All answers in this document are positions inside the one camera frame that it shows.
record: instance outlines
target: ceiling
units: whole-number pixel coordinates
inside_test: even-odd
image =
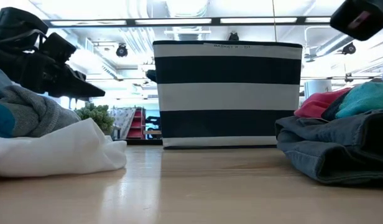
[[[0,8],[13,6],[30,11],[41,19],[137,19],[166,17],[246,17],[246,16],[330,16],[343,0],[0,0]],[[326,44],[339,35],[327,26],[218,26],[194,27],[196,35],[179,35],[181,27],[141,28],[77,28],[56,30],[68,40],[76,39],[79,50],[72,57],[72,65],[88,74],[89,80],[105,90],[139,91],[137,84],[149,91],[153,83],[144,84],[141,65],[152,63],[152,42],[197,38],[227,40],[230,32],[237,32],[240,40],[279,41],[302,44],[308,49]],[[312,63],[303,63],[302,76],[343,76],[345,72],[378,72],[383,57],[383,31],[367,42],[354,41],[358,51],[354,55],[333,52]],[[118,44],[127,44],[129,55],[119,58]],[[113,79],[129,78],[123,82]]]

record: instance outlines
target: spotlight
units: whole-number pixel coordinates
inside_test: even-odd
[[[240,38],[239,38],[239,35],[237,34],[237,32],[232,31],[229,35],[228,40],[238,41],[238,40],[240,40]]]
[[[118,57],[127,57],[128,56],[128,49],[126,44],[119,44],[118,49],[116,51],[116,55]]]
[[[356,53],[356,47],[353,45],[353,42],[351,42],[350,44],[346,45],[342,49],[342,54],[344,54],[344,55],[354,54],[354,53]]]

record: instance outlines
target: red clothing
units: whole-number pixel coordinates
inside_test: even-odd
[[[294,115],[300,118],[321,118],[321,114],[330,104],[349,90],[350,88],[345,88],[327,93],[315,93],[303,102],[301,108],[296,110]]]

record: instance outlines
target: fluorescent light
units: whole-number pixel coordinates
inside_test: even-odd
[[[301,80],[327,80],[327,77],[301,77]]]
[[[54,26],[106,26],[106,25],[126,25],[126,21],[51,21]]]
[[[308,17],[306,18],[305,22],[330,22],[331,18],[330,17]]]
[[[259,24],[259,23],[293,23],[296,22],[296,17],[284,18],[225,18],[221,19],[222,24]]]
[[[210,30],[166,30],[164,34],[210,34]]]
[[[137,25],[166,25],[166,24],[210,24],[211,19],[138,19]]]

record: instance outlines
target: shelving unit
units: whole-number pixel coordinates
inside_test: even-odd
[[[136,107],[127,139],[145,139],[145,135],[143,133],[146,127],[145,120],[146,110],[143,107]]]

